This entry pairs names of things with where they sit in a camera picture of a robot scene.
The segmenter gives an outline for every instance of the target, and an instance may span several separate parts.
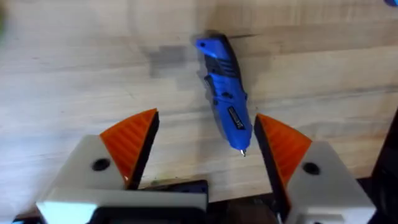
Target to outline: wood grain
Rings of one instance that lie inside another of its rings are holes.
[[[231,37],[253,119],[330,141],[370,174],[398,100],[398,11],[382,0],[8,0],[0,38],[0,220],[31,209],[84,134],[157,107],[142,186],[207,179],[210,200],[270,192],[255,138],[220,133],[192,45]]]

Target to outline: orange textured pad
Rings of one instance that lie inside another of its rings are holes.
[[[277,171],[286,186],[312,141],[280,121],[262,114],[257,116],[267,136]]]
[[[129,182],[157,110],[135,114],[100,134],[125,183]]]

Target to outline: black screw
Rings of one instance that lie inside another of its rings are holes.
[[[91,168],[93,169],[93,171],[102,171],[102,170],[106,170],[106,168],[109,167],[109,165],[111,165],[111,161],[107,158],[101,158],[101,159],[97,159],[93,165],[91,165]]]
[[[319,175],[320,172],[321,172],[321,170],[320,170],[320,168],[318,167],[318,165],[316,165],[316,164],[313,163],[313,162],[306,162],[306,163],[303,165],[303,170],[304,170],[306,173],[311,174],[311,175]]]
[[[223,96],[223,97],[228,97],[228,98],[230,98],[230,99],[233,98],[232,94],[229,94],[229,93],[227,93],[227,92],[222,93],[221,96]]]

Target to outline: glue gun label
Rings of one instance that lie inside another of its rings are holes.
[[[235,111],[233,106],[230,106],[228,108],[228,113],[231,116],[231,119],[234,121],[236,129],[238,129],[238,130],[246,130],[246,128],[244,128],[243,122],[239,118],[239,116],[236,113],[236,111]]]

